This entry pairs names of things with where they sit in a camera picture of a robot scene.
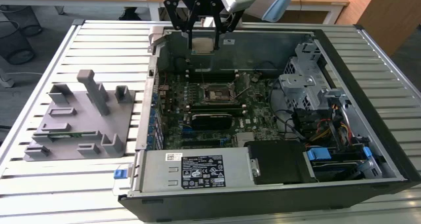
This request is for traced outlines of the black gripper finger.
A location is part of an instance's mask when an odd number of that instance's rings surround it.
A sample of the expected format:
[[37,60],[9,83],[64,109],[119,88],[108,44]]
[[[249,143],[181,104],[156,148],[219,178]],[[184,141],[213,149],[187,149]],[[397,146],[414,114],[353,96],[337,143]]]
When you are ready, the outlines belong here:
[[244,10],[240,10],[237,12],[233,12],[229,14],[225,21],[221,21],[220,13],[224,10],[224,6],[221,3],[212,1],[211,2],[211,13],[213,17],[215,22],[215,43],[213,43],[213,49],[219,50],[219,38],[220,35],[227,32],[233,32],[236,29],[236,26],[241,20]]
[[[177,14],[177,6],[180,1],[184,2],[187,8],[189,9],[189,15],[185,20]],[[192,49],[192,31],[193,31],[193,24],[199,17],[199,6],[197,0],[164,0],[164,7],[173,25],[175,30],[180,30],[187,34],[188,39],[188,49]]]

